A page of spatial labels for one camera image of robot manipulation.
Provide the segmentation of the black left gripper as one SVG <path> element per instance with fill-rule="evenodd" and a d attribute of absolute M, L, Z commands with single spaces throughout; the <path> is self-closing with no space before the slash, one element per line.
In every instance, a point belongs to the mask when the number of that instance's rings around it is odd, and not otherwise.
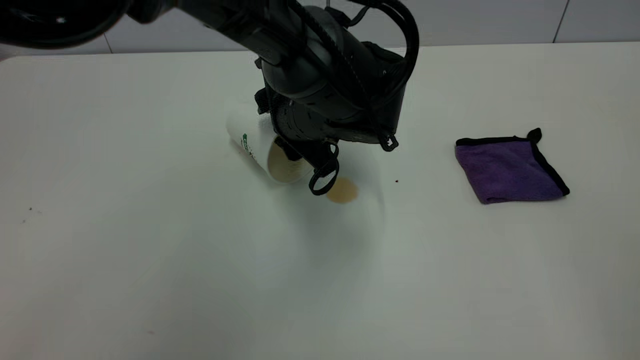
<path fill-rule="evenodd" d="M 314 196 L 327 194 L 338 179 L 338 141 L 368 143 L 368 122 L 359 114 L 355 121 L 332 120 L 267 88 L 254 94 L 258 113 L 278 135 L 274 143 L 288 161 L 305 159 L 313 168 L 308 188 Z"/>

